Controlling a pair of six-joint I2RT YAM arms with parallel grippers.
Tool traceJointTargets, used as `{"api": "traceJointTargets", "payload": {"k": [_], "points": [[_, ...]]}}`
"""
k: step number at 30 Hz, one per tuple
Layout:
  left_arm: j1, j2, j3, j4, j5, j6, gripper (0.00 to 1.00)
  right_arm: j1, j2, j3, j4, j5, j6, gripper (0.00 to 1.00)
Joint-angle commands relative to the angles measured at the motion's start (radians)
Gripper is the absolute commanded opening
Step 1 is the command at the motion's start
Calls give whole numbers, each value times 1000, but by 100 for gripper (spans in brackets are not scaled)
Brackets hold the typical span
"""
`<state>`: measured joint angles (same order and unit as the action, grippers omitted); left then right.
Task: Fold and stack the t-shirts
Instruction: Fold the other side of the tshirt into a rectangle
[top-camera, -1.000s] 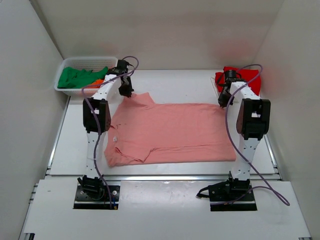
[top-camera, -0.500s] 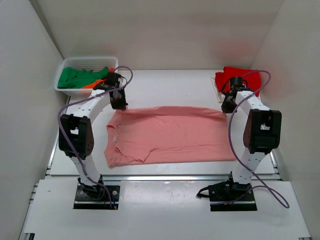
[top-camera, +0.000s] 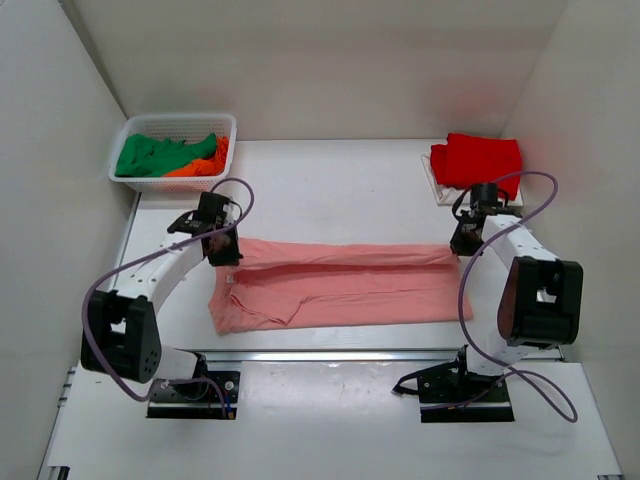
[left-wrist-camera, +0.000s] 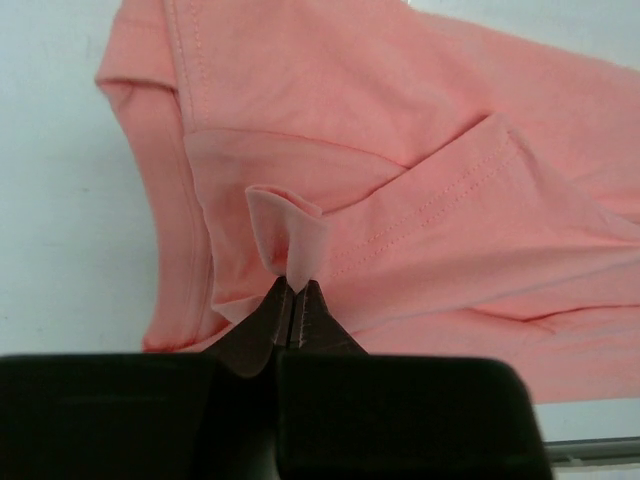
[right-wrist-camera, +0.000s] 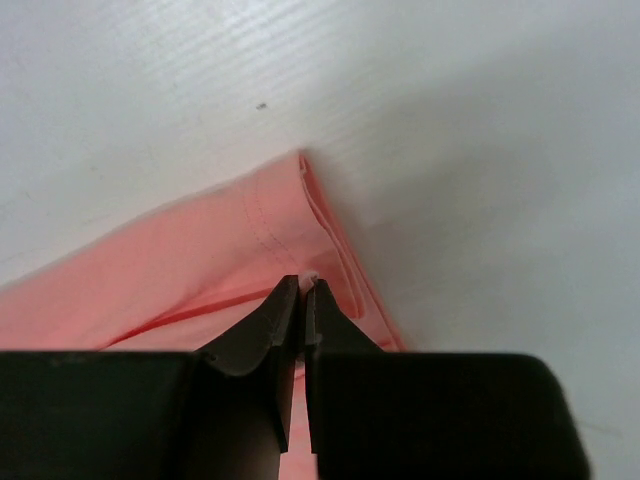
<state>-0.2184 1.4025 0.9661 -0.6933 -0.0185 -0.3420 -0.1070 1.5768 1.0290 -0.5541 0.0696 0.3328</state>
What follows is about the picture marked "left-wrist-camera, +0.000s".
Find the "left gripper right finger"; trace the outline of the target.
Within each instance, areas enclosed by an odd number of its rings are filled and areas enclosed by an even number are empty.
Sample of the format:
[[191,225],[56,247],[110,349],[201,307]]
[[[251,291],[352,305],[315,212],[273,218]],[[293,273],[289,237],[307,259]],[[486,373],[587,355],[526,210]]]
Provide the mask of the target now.
[[327,355],[366,355],[361,345],[331,315],[315,280],[293,296],[286,348]]

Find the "pink t-shirt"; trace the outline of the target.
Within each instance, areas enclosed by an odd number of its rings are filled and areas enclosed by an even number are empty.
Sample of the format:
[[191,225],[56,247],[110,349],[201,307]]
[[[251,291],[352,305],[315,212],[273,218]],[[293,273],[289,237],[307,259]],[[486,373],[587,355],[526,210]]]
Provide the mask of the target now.
[[154,214],[149,352],[278,276],[368,351],[639,393],[639,75],[401,1],[126,1],[96,76]]

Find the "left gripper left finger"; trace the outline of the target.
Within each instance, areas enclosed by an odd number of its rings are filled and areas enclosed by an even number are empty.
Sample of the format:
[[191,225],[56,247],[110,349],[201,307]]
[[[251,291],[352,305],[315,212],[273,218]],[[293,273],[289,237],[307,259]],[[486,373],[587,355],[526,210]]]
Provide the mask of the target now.
[[253,378],[265,369],[277,347],[287,346],[291,314],[292,289],[285,277],[279,277],[258,307],[204,354],[241,378]]

